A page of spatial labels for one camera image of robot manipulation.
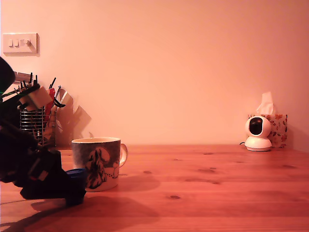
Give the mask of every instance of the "utensil holder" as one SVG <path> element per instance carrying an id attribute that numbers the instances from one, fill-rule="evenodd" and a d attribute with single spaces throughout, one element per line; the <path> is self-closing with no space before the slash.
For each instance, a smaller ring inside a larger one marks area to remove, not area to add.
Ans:
<path id="1" fill-rule="evenodd" d="M 20 111 L 20 129 L 32 134 L 42 146 L 56 146 L 56 113 L 45 114 L 45 107 Z"/>

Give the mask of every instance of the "printed mug design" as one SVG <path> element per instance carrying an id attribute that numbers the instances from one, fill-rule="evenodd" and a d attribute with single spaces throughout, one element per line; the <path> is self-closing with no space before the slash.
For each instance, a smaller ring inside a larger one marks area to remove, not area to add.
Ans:
<path id="1" fill-rule="evenodd" d="M 90 152 L 89 160 L 86 164 L 86 170 L 89 173 L 87 177 L 88 189 L 96 189 L 109 178 L 118 178 L 119 161 L 115 162 L 112 168 L 105 168 L 104 165 L 110 161 L 110 154 L 103 147 L 97 147 Z"/>

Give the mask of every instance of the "mug handle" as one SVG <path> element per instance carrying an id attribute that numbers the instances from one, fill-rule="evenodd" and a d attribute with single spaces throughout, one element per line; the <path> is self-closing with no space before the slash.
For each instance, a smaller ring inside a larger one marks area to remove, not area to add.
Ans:
<path id="1" fill-rule="evenodd" d="M 127 147 L 125 144 L 120 144 L 120 160 L 119 160 L 119 168 L 121 168 L 127 159 Z"/>

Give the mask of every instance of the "tissue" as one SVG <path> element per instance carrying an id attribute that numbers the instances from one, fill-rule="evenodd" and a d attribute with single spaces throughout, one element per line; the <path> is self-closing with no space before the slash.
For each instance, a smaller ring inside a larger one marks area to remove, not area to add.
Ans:
<path id="1" fill-rule="evenodd" d="M 272 101 L 271 92 L 262 94 L 262 103 L 256 109 L 258 115 L 271 115 L 274 111 L 274 103 Z"/>

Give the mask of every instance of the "switch plate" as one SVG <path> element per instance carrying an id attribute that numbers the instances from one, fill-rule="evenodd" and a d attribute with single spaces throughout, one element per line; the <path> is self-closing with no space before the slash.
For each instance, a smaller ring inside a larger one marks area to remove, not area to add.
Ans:
<path id="1" fill-rule="evenodd" d="M 24 43 L 24 40 L 29 40 L 30 44 Z M 14 46 L 9 46 L 10 41 L 13 41 Z M 3 34 L 3 53 L 38 53 L 38 34 L 37 33 L 10 33 Z"/>

